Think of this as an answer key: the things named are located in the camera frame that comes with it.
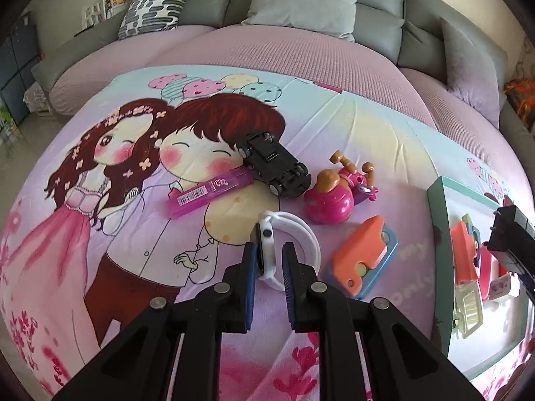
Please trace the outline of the purple pencil lead case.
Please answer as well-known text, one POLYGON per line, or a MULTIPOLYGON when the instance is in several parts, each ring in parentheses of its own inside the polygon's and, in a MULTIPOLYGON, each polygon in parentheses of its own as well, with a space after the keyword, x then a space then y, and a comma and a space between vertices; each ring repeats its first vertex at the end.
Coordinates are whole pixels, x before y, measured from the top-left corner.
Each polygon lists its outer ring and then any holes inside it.
POLYGON ((236 167, 187 191, 172 189, 166 205, 167 213, 171 218, 180 218, 231 191, 251 185, 253 181, 253 174, 246 167, 236 167))

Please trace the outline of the black toy car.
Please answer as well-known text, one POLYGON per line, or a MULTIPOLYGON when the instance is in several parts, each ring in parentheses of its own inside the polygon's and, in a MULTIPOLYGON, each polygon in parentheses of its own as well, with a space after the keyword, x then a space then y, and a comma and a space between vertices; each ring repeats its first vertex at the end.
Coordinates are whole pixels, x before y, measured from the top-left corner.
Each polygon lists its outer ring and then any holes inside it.
POLYGON ((243 164, 275 196, 296 198, 310 188, 307 166, 282 146, 273 133, 267 130, 249 133, 236 147, 243 164))

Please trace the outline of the pink sofa seat cover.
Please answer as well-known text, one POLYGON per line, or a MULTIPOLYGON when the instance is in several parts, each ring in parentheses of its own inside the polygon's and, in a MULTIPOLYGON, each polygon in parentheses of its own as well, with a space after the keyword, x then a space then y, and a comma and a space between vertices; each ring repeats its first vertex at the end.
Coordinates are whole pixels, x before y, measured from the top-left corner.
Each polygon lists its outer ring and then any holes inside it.
POLYGON ((502 126, 489 121, 421 70, 397 68, 386 57, 357 43, 285 27, 232 25, 214 29, 186 25, 112 42, 73 66, 62 46, 51 61, 64 73, 49 98, 55 111, 74 115, 120 74, 149 66, 215 64, 269 71, 326 84, 382 103, 420 120, 454 140, 512 184, 534 180, 530 135, 512 106, 502 126))

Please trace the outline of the cartoon printed bed sheet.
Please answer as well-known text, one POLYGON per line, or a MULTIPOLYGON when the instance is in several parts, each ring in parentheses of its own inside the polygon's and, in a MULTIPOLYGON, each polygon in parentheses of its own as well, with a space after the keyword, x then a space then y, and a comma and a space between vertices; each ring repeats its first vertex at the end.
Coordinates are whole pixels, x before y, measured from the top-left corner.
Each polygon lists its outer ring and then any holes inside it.
POLYGON ((42 154, 1 235, 1 314, 32 378, 55 395, 158 293, 193 297, 241 256, 267 210, 301 198, 256 182, 183 217, 173 202, 242 163, 238 139, 271 131, 310 174, 330 155, 376 168, 376 201, 338 226, 313 224, 329 263, 380 215, 400 241, 378 281, 418 328, 432 323, 431 216, 439 176, 533 207, 527 175, 497 129, 455 102, 436 129, 404 74, 400 106, 297 77, 223 66, 149 67, 90 98, 42 154))

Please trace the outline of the orange blue toy knife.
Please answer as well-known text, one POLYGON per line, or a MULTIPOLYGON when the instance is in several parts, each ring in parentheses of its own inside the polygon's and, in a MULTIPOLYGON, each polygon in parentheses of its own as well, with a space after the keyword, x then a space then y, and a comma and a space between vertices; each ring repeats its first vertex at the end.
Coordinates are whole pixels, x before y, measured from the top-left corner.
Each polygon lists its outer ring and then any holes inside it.
POLYGON ((452 251, 454 259, 455 283, 477 281, 480 267, 480 231, 473 224, 468 214, 451 229, 452 251))
POLYGON ((392 262, 397 246, 397 236, 382 216, 370 217, 335 252, 327 279, 347 297, 363 299, 392 262))

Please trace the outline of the white hair claw clip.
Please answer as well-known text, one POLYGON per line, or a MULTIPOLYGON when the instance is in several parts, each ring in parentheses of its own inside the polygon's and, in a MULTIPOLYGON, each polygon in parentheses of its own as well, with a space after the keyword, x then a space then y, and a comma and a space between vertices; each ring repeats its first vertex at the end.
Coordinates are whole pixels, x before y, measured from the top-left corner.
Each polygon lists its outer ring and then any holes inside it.
POLYGON ((464 282, 455 288, 453 328, 464 339, 483 325, 483 298, 478 281, 464 282))

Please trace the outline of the teal shallow cardboard box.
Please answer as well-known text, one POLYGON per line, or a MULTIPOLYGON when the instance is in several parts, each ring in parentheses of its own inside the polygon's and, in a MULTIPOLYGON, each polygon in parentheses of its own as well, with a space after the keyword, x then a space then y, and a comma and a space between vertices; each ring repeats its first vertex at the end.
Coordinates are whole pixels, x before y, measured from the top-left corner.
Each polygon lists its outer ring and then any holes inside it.
POLYGON ((446 176, 434 181, 427 198, 440 349, 466 378, 473 379, 524 339, 528 297, 486 247, 497 203, 446 176))

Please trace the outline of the grey square cushion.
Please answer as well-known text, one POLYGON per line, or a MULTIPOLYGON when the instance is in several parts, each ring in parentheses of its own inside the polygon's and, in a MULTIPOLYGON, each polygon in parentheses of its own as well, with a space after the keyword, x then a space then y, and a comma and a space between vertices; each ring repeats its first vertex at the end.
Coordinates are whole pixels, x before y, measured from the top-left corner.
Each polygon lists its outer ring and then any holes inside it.
POLYGON ((245 25, 296 28, 354 42, 357 0, 251 0, 245 25))

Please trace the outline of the grey purple cushion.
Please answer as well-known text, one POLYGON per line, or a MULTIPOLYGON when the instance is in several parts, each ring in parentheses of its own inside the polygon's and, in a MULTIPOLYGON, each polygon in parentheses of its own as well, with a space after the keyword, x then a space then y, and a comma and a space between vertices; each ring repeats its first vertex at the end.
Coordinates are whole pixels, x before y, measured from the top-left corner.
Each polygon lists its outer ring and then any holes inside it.
POLYGON ((502 110, 493 60, 457 26, 441 19, 447 90, 499 129, 502 110))

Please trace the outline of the white magazine rack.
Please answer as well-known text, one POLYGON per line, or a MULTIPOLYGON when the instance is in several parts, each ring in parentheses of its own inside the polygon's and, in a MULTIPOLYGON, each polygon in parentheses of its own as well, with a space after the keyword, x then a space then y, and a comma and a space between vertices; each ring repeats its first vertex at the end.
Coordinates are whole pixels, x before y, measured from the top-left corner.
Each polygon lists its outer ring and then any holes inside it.
POLYGON ((100 24, 104 20, 118 15, 128 7, 129 0, 96 0, 82 8, 82 29, 100 24))

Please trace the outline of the black usb charger cube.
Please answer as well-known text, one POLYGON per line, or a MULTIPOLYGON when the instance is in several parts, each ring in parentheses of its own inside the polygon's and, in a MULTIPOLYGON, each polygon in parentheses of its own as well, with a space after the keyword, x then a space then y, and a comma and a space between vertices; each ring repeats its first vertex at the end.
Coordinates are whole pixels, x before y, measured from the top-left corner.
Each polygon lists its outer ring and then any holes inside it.
POLYGON ((485 245, 501 266, 518 275, 528 297, 534 302, 534 227, 516 206, 499 207, 493 213, 492 233, 485 245))

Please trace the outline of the pink brown toy puppy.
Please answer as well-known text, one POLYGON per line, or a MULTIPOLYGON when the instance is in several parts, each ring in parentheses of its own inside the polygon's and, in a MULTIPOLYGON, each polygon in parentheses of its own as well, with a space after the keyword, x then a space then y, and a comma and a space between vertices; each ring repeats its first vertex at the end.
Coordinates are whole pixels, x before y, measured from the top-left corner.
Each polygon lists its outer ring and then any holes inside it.
POLYGON ((308 217, 316 223, 337 225, 348 220, 354 207, 377 199, 376 168, 372 162, 357 167, 340 150, 329 158, 339 169, 323 169, 316 184, 304 194, 308 217))

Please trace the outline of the grey sofa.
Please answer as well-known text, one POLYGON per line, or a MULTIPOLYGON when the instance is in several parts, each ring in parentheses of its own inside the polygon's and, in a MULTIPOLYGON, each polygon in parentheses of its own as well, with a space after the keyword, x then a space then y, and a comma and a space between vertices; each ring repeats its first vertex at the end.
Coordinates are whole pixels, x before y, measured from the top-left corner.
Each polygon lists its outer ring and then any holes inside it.
POLYGON ((441 0, 132 0, 120 15, 79 34, 33 69, 58 114, 73 116, 121 74, 162 68, 149 88, 165 102, 217 94, 274 105, 282 74, 352 92, 411 116, 459 143, 481 125, 505 135, 521 127, 500 101, 478 110, 453 90, 455 48, 493 66, 487 92, 500 96, 505 57, 441 0))

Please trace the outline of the dark storage cabinet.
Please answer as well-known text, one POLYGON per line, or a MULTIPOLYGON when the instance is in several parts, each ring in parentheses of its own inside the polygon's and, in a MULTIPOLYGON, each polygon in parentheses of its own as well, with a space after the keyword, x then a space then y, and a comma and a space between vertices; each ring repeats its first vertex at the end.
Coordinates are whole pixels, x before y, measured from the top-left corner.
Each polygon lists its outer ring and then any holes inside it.
POLYGON ((1 99, 19 125, 30 113, 24 93, 35 82, 32 69, 41 61, 36 24, 31 12, 21 15, 1 45, 1 99))

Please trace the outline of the black white patterned pillow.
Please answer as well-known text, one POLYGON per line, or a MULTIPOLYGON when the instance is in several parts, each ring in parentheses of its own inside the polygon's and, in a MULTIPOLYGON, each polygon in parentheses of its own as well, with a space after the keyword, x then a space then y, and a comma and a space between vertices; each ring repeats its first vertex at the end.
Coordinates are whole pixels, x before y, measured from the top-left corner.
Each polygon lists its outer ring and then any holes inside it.
POLYGON ((187 0, 131 0, 118 39, 172 30, 179 24, 187 0))

